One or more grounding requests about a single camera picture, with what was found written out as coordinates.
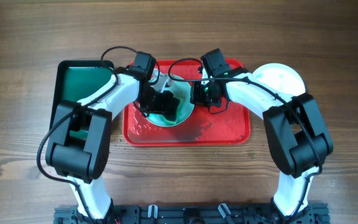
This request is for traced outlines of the white plate top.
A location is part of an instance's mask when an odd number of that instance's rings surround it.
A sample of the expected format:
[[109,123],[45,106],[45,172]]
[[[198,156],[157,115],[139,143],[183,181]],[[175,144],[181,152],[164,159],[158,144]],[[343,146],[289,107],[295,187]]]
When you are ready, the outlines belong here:
[[[168,88],[168,91],[172,92],[174,97],[180,100],[180,104],[177,109],[177,125],[184,122],[187,118],[190,117],[194,109],[194,104],[190,103],[190,91],[191,85],[188,82],[177,82],[174,81],[173,85]],[[171,127],[164,126],[162,122],[162,116],[160,114],[150,114],[146,120],[156,126],[161,127]]]

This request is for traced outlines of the white plate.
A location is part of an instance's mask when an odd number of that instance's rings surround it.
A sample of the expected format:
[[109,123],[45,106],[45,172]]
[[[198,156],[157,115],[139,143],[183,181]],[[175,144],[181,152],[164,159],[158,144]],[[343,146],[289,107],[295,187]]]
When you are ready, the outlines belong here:
[[282,93],[298,96],[306,92],[304,81],[288,65],[268,63],[257,68],[252,76],[259,82]]
[[[168,88],[168,91],[172,92],[174,97],[180,100],[180,104],[177,109],[177,125],[184,122],[187,118],[190,117],[194,109],[194,104],[190,103],[190,91],[191,85],[188,82],[177,82],[174,81],[173,85]],[[171,127],[164,126],[162,122],[162,116],[160,114],[150,114],[146,120],[156,126],[161,127]]]

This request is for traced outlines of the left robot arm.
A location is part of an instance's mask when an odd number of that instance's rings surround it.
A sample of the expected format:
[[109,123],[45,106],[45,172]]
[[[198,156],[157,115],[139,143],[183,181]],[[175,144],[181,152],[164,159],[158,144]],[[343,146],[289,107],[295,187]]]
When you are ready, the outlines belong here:
[[119,223],[112,198],[108,195],[102,173],[109,157],[111,123],[131,103],[148,117],[160,114],[167,121],[177,119],[180,100],[168,90],[158,90],[160,67],[150,54],[138,51],[134,63],[112,68],[104,59],[101,65],[111,72],[111,79],[92,95],[79,101],[61,101],[52,125],[40,143],[45,161],[57,176],[48,174],[37,161],[39,171],[48,179],[70,184],[78,206],[69,212],[76,223]]

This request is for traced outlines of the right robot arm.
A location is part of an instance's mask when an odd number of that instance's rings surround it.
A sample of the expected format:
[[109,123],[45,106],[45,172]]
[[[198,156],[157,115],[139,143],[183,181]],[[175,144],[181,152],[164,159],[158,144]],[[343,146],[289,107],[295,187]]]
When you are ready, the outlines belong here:
[[231,68],[220,49],[201,56],[200,73],[191,103],[220,106],[225,98],[263,120],[270,155],[280,171],[273,204],[283,220],[294,219],[306,208],[311,181],[333,152],[329,131],[304,81],[282,63],[268,63],[254,72]]

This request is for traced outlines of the green sponge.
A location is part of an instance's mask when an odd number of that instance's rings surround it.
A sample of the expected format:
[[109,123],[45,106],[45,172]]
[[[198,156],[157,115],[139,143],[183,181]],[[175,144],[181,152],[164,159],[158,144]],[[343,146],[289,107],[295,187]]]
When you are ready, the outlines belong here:
[[177,125],[177,115],[165,114],[162,116],[162,122],[164,126],[175,126]]

